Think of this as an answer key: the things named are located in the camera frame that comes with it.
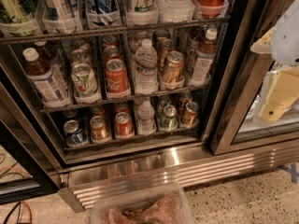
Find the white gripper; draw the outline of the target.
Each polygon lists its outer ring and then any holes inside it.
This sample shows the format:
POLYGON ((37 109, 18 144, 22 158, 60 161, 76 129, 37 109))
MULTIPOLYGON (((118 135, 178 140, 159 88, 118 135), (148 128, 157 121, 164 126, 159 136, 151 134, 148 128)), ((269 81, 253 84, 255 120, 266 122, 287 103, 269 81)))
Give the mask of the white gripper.
MULTIPOLYGON (((254 42, 250 51, 257 54, 271 52, 274 61, 287 65, 299 64, 299 0, 292 2, 275 27, 254 42)), ((278 121, 298 98, 299 69, 291 66, 278 71, 273 76, 259 118, 265 122, 278 121)))

